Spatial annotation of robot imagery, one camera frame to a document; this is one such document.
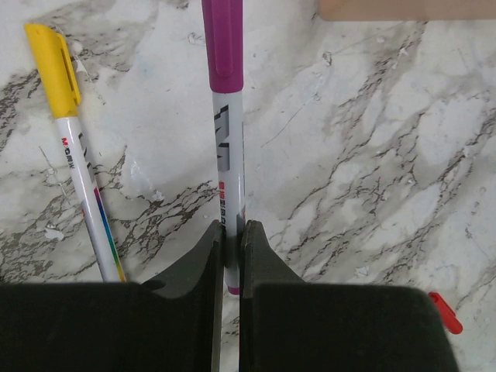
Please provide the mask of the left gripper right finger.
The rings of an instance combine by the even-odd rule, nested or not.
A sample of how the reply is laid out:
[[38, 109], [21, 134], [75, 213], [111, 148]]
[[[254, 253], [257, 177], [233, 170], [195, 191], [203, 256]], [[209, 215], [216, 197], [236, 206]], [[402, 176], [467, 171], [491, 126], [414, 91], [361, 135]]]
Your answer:
[[458, 370], [424, 291], [303, 281], [258, 221], [246, 225], [241, 257], [240, 370]]

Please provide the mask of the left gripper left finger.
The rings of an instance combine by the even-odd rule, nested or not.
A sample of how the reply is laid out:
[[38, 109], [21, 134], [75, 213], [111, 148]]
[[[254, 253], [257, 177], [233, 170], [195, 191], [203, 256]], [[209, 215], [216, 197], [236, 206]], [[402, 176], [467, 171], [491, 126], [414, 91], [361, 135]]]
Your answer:
[[217, 371], [222, 230], [148, 281], [4, 284], [3, 371]]

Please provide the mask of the yellow pen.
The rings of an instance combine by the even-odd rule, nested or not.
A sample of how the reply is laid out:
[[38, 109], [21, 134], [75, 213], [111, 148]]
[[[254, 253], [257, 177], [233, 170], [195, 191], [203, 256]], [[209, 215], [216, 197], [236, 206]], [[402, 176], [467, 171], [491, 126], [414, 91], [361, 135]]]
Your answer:
[[105, 214], [79, 119], [65, 117], [56, 119], [55, 123], [59, 129], [71, 180], [83, 212], [102, 279], [110, 282], [125, 282], [126, 277]]

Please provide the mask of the purple pen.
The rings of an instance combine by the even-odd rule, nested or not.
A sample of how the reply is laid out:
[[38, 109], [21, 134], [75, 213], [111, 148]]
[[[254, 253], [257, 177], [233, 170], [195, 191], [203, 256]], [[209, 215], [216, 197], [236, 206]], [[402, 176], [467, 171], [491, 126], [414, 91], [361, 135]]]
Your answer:
[[225, 231], [225, 282], [232, 295], [240, 293], [240, 245], [246, 225], [243, 95], [212, 94], [220, 222]]

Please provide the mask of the purple pen cap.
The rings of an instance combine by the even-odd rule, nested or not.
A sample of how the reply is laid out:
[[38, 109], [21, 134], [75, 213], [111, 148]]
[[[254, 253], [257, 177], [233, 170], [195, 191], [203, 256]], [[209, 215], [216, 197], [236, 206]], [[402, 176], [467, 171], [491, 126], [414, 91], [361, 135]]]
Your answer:
[[243, 2], [203, 0], [210, 88], [215, 93], [243, 89]]

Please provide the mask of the yellow pen cap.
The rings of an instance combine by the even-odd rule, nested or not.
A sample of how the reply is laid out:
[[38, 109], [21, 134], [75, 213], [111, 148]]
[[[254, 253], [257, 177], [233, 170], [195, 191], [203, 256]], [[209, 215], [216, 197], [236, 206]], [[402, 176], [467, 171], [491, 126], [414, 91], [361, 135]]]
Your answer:
[[78, 116], [81, 93], [64, 36], [42, 24], [25, 24], [24, 30], [53, 117]]

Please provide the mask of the red pen cap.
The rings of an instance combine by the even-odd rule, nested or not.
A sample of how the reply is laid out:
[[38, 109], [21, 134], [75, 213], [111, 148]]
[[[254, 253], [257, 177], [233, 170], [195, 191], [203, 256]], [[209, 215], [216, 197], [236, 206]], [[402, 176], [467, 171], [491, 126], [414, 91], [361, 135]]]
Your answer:
[[436, 306], [442, 323], [446, 327], [446, 329], [454, 335], [461, 334], [461, 332], [463, 331], [463, 326], [456, 317], [456, 313], [454, 312], [454, 310], [451, 309], [451, 307], [447, 304], [443, 297], [438, 292], [433, 291], [429, 292], [429, 297]]

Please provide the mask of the orange desk organizer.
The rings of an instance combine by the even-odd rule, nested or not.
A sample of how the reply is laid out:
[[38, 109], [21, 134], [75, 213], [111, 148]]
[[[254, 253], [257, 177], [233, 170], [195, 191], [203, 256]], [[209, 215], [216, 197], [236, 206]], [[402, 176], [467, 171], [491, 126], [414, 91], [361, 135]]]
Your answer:
[[327, 21], [429, 21], [494, 19], [495, 0], [324, 0]]

